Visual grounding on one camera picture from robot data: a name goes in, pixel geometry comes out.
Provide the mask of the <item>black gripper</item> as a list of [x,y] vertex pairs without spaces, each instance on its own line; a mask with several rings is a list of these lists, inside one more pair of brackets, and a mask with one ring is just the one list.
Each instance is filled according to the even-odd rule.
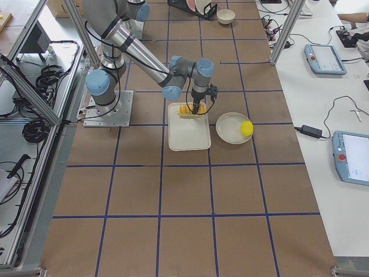
[[198,114],[199,112],[199,103],[205,97],[204,92],[198,92],[195,89],[191,90],[191,96],[193,98],[193,105],[192,105],[192,114]]

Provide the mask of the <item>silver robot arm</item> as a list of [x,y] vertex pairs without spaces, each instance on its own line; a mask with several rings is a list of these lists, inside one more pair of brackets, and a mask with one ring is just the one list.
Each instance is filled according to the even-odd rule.
[[145,0],[127,0],[126,17],[144,22],[148,19],[150,6]]
[[185,84],[193,98],[192,104],[179,108],[182,118],[206,114],[201,100],[209,95],[216,101],[217,87],[210,83],[214,64],[209,59],[198,62],[181,56],[173,56],[169,67],[163,63],[129,30],[126,22],[144,22],[149,17],[150,7],[146,1],[83,1],[82,8],[91,28],[100,36],[110,50],[127,54],[137,65],[162,88],[167,100],[177,100]]

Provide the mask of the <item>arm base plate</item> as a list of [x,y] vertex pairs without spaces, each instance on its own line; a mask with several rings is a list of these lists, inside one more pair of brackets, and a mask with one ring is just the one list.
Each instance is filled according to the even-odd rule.
[[135,38],[139,40],[142,39],[144,33],[144,22],[128,19],[127,28]]
[[91,96],[83,125],[86,128],[129,127],[134,91],[115,90],[116,99],[108,106],[99,106]]

